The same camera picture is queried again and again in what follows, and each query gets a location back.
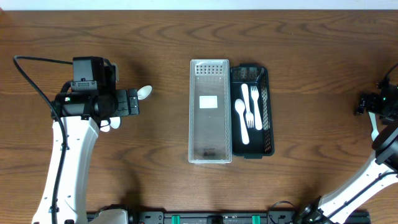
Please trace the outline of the white plastic fork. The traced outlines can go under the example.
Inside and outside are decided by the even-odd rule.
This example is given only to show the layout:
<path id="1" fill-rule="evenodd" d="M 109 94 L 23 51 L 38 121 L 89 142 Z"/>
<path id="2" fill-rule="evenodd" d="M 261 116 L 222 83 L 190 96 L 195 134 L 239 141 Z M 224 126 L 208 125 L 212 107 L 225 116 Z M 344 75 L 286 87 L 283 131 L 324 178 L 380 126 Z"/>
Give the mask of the white plastic fork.
<path id="1" fill-rule="evenodd" d="M 255 124 L 255 128 L 257 130 L 262 130 L 262 119 L 261 119 L 261 114 L 259 111 L 259 103 L 258 103 L 258 99 L 259 99 L 259 91 L 257 89 L 257 87 L 255 85 L 250 87 L 250 91 L 251 91 L 251 98 L 253 100 L 254 103 L 254 124 Z"/>

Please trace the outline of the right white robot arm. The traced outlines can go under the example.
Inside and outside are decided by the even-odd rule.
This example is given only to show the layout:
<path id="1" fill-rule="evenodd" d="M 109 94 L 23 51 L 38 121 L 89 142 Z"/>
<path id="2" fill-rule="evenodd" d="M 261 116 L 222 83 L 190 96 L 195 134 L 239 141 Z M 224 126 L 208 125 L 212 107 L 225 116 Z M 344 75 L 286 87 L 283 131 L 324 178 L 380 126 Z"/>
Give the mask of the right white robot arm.
<path id="1" fill-rule="evenodd" d="M 300 211 L 294 223 L 344 223 L 360 205 L 397 183 L 397 86 L 383 86 L 376 99 L 368 99 L 367 109 L 391 121 L 373 138 L 369 159 L 341 187 Z"/>

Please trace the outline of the pink-white plastic spoon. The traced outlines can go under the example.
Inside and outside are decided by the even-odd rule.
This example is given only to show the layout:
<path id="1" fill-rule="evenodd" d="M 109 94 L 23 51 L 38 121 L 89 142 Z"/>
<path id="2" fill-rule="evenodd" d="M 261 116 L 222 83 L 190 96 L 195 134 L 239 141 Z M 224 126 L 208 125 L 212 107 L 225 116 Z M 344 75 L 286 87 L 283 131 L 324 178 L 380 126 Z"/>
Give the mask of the pink-white plastic spoon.
<path id="1" fill-rule="evenodd" d="M 245 112 L 246 108 L 245 108 L 245 104 L 244 104 L 243 100 L 237 99 L 234 103 L 234 108 L 239 115 L 242 143 L 244 145 L 248 145 L 249 144 L 249 136 L 248 136 L 248 131 L 247 131 L 245 119 L 244 119 L 244 112 Z"/>

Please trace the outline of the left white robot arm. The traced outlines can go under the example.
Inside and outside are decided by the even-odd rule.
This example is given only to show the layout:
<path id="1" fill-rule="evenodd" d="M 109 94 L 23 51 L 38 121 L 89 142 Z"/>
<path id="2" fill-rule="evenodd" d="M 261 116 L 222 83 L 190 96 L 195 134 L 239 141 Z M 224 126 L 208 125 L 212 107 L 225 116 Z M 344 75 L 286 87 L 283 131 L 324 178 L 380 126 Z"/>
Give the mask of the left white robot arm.
<path id="1" fill-rule="evenodd" d="M 67 139 L 62 152 L 63 135 L 55 121 L 49 172 L 40 205 L 32 223 L 88 223 L 86 188 L 95 142 L 101 131 L 121 125 L 121 116 L 113 115 L 96 123 L 94 119 L 67 116 L 61 119 Z"/>

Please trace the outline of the white plastic spoon under arm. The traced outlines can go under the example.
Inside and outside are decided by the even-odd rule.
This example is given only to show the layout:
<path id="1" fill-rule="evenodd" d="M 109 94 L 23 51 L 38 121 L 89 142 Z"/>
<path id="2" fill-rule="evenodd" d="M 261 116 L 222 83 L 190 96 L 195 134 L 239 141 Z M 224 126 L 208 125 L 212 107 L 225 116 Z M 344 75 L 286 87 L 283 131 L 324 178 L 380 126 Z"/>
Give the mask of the white plastic spoon under arm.
<path id="1" fill-rule="evenodd" d="M 146 99 L 152 92 L 152 86 L 151 85 L 146 85 L 140 88 L 137 91 L 137 99 L 138 100 L 144 100 Z"/>

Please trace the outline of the pink plastic fork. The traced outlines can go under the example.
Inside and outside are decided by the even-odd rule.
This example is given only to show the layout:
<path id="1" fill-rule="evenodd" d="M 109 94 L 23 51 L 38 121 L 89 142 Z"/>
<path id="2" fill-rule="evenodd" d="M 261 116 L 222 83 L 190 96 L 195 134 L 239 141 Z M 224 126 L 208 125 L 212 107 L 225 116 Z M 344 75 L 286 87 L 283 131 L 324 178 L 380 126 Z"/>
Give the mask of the pink plastic fork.
<path id="1" fill-rule="evenodd" d="M 248 85 L 243 83 L 241 85 L 241 90 L 242 90 L 242 94 L 243 94 L 244 104 L 246 107 L 247 127 L 253 128 L 254 127 L 254 115 L 251 113 L 251 109 L 250 109 Z"/>

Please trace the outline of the pale blue plastic fork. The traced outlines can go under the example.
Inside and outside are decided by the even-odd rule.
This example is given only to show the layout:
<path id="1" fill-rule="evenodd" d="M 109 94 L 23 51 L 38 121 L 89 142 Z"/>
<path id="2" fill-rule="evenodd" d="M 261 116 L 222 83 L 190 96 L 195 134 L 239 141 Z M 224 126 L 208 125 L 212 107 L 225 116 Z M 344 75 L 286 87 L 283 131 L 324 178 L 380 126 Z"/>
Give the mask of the pale blue plastic fork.
<path id="1" fill-rule="evenodd" d="M 371 133 L 371 138 L 374 141 L 379 135 L 379 131 L 378 131 L 378 128 L 377 128 L 376 115 L 374 113 L 372 113 L 372 112 L 369 112 L 368 115 L 369 115 L 369 118 L 371 120 L 371 125 L 372 125 L 372 129 L 373 129 L 372 133 Z"/>

